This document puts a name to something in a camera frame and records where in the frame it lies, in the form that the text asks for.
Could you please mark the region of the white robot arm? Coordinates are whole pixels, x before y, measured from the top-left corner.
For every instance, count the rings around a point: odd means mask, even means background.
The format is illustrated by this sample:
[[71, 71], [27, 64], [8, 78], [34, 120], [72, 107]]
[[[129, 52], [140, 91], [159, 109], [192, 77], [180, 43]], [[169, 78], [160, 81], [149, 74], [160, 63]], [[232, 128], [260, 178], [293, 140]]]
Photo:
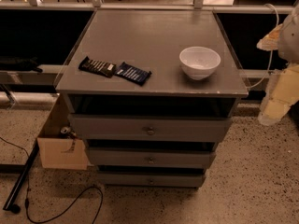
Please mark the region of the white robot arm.
[[266, 88], [258, 121], [270, 126], [281, 121], [293, 105], [299, 101], [299, 6], [296, 6], [283, 23], [257, 43], [257, 48], [276, 50], [287, 62], [287, 67], [276, 71]]

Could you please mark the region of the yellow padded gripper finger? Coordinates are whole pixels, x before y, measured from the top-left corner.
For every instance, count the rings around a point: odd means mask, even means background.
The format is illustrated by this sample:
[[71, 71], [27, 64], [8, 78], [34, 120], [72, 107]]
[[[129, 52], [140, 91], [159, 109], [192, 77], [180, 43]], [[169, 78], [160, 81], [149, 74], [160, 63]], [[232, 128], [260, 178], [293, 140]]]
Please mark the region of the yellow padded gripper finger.
[[299, 101], [299, 64], [290, 63], [280, 71], [275, 70], [266, 87], [260, 106], [258, 121], [264, 126], [274, 125]]

